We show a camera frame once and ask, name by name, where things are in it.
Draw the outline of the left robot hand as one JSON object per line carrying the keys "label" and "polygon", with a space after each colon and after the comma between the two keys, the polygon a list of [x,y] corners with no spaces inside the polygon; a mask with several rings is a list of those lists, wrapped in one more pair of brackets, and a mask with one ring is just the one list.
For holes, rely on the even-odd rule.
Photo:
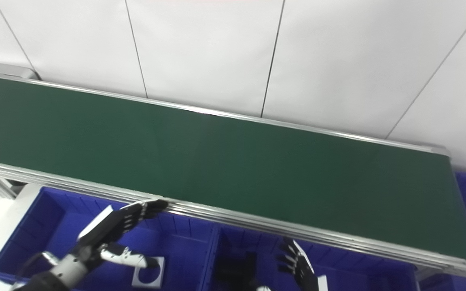
{"label": "left robot hand", "polygon": [[89,223],[76,240],[75,247],[70,251],[76,260],[81,262],[87,271],[91,272],[104,262],[102,251],[119,251],[115,257],[139,258],[139,253],[128,251],[119,245],[122,236],[133,230],[141,221],[153,219],[169,205],[161,199],[147,199],[130,203],[118,210],[108,206]]}

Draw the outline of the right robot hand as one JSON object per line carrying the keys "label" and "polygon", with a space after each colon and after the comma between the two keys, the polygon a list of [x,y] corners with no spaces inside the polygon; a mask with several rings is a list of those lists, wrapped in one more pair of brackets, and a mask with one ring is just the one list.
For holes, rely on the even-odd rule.
{"label": "right robot hand", "polygon": [[316,274],[306,252],[296,240],[283,236],[278,248],[280,252],[275,256],[277,272],[291,275],[301,291],[329,290],[327,276]]}

